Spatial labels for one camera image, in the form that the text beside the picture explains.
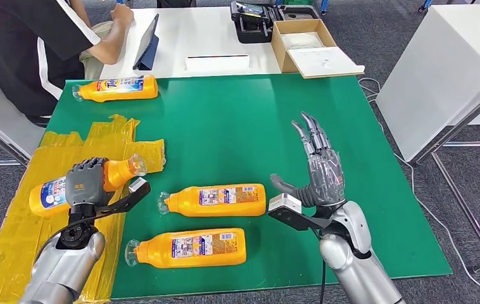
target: person's hand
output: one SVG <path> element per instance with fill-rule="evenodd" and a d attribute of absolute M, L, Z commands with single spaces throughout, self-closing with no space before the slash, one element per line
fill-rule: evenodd
<path fill-rule="evenodd" d="M 134 12 L 132 12 L 126 4 L 117 3 L 110 13 L 113 21 L 122 22 L 126 27 L 128 27 L 134 19 Z"/>

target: yellow tape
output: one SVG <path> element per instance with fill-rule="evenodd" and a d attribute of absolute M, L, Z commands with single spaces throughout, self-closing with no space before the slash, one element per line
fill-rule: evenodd
<path fill-rule="evenodd" d="M 64 175 L 74 163 L 94 156 L 123 160 L 133 153 L 138 153 L 145 159 L 148 173 L 163 169 L 163 139 L 134 142 L 135 128 L 139 121 L 127 120 L 120 115 L 110 118 L 113 119 L 111 122 L 94 122 L 85 142 L 76 132 L 44 134 L 0 228 L 0 303 L 14 303 L 19 299 L 29 281 L 38 249 L 52 233 L 66 225 L 68 220 L 66 214 L 50 218 L 34 215 L 28 205 L 29 193 L 33 187 Z M 118 200 L 123 191 L 126 190 L 118 190 L 111 201 Z M 117 267 L 124 214 L 99 219 L 95 225 L 106 238 L 106 248 L 87 280 L 79 300 L 81 303 L 102 303 L 109 300 Z"/>

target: black shirt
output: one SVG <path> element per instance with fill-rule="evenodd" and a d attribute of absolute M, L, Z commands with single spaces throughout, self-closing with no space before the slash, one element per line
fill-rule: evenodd
<path fill-rule="evenodd" d="M 0 0 L 0 88 L 24 114 L 51 115 L 78 57 L 100 38 L 65 0 Z"/>

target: orange plastic bottle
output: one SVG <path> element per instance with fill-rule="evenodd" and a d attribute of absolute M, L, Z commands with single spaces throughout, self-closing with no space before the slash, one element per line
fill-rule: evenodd
<path fill-rule="evenodd" d="M 111 192 L 124 186 L 134 176 L 147 174 L 141 156 L 133 154 L 126 160 L 108 160 L 104 163 L 104 190 Z M 29 208 L 40 217 L 49 217 L 70 205 L 65 198 L 66 177 L 60 177 L 35 186 L 29 194 Z"/>
<path fill-rule="evenodd" d="M 156 268 L 237 265 L 246 261 L 246 238 L 240 228 L 163 233 L 149 241 L 129 241 L 125 261 Z"/>
<path fill-rule="evenodd" d="M 119 79 L 96 80 L 85 85 L 74 85 L 72 95 L 76 100 L 149 99 L 158 95 L 158 85 L 152 75 Z"/>
<path fill-rule="evenodd" d="M 266 211 L 266 194 L 261 184 L 188 187 L 160 193 L 158 209 L 187 217 L 257 217 Z"/>

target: green mat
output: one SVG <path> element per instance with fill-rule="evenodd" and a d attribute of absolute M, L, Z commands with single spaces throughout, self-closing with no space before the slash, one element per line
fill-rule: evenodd
<path fill-rule="evenodd" d="M 165 139 L 163 172 L 149 174 L 152 191 L 126 216 L 122 248 L 162 232 L 240 227 L 247 261 L 228 267 L 128 267 L 119 256 L 111 298 L 185 295 L 319 284 L 315 236 L 260 217 L 188 218 L 160 215 L 156 199 L 188 186 L 260 182 L 277 195 L 268 176 L 308 182 L 306 156 L 290 121 L 313 115 L 340 153 L 346 197 L 367 217 L 372 246 L 388 274 L 451 274 L 432 230 L 353 76 L 303 80 L 298 74 L 159 79 L 160 95 L 139 101 L 77 102 L 69 82 L 48 130 L 77 131 L 119 113 L 141 120 L 136 140 Z M 314 210 L 304 208 L 312 214 Z M 328 283 L 335 283 L 331 273 Z"/>

